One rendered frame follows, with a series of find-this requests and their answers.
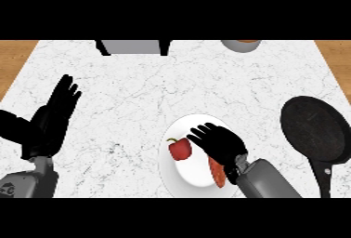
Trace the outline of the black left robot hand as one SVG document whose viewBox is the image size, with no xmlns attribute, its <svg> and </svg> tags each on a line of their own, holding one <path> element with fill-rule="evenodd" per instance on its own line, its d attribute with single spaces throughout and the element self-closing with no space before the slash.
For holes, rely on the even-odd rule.
<svg viewBox="0 0 351 238">
<path fill-rule="evenodd" d="M 24 160 L 52 157 L 61 150 L 68 120 L 75 110 L 81 92 L 65 74 L 50 94 L 49 102 L 38 108 L 30 120 L 0 110 L 0 138 L 22 145 Z"/>
</svg>

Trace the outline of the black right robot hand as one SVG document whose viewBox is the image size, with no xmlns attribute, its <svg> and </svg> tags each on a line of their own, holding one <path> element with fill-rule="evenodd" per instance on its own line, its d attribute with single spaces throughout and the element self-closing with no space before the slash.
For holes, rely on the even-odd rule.
<svg viewBox="0 0 351 238">
<path fill-rule="evenodd" d="M 243 140 L 235 132 L 211 123 L 190 128 L 187 139 L 204 149 L 207 155 L 224 167 L 226 177 L 233 185 L 239 177 L 236 158 L 248 155 Z"/>
</svg>

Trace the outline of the white round plate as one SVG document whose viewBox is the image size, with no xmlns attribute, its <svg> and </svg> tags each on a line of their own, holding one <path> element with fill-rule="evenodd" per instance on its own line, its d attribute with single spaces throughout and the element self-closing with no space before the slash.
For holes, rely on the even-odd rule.
<svg viewBox="0 0 351 238">
<path fill-rule="evenodd" d="M 211 175 L 208 156 L 193 142 L 190 142 L 192 154 L 189 158 L 181 161 L 173 159 L 168 150 L 173 140 L 168 139 L 184 138 L 190 133 L 190 128 L 205 123 L 229 128 L 229 125 L 214 116 L 190 114 L 171 124 L 161 139 L 158 155 L 161 178 L 170 194 L 179 198 L 229 198 L 235 196 L 239 190 L 229 181 L 224 182 L 221 188 L 217 186 Z"/>
</svg>

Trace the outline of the black frying pan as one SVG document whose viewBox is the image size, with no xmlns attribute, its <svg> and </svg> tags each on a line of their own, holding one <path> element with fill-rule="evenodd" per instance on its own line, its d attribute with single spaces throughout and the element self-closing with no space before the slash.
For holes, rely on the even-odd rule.
<svg viewBox="0 0 351 238">
<path fill-rule="evenodd" d="M 332 166 L 351 159 L 351 125 L 323 100 L 307 96 L 285 103 L 280 124 L 289 144 L 308 160 L 322 198 L 329 198 Z"/>
</svg>

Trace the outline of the red bell pepper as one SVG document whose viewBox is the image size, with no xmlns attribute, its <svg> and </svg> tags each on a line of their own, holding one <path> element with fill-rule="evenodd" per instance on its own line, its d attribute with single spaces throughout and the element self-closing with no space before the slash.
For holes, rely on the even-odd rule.
<svg viewBox="0 0 351 238">
<path fill-rule="evenodd" d="M 187 138 L 176 139 L 170 138 L 171 144 L 168 145 L 168 151 L 176 161 L 181 161 L 192 155 L 192 146 Z"/>
</svg>

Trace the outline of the grey appliance with black legs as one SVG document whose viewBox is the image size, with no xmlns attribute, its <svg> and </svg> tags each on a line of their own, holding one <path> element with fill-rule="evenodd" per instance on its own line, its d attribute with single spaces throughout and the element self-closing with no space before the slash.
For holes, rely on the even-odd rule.
<svg viewBox="0 0 351 238">
<path fill-rule="evenodd" d="M 111 54 L 159 54 L 165 56 L 170 40 L 96 40 L 96 48 L 103 56 Z"/>
</svg>

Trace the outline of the grey round pot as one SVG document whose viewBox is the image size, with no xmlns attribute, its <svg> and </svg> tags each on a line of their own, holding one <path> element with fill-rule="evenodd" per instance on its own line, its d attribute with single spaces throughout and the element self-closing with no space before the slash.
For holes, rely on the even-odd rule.
<svg viewBox="0 0 351 238">
<path fill-rule="evenodd" d="M 224 46 L 235 52 L 248 53 L 254 51 L 260 45 L 261 41 L 240 41 L 240 40 L 223 40 Z"/>
</svg>

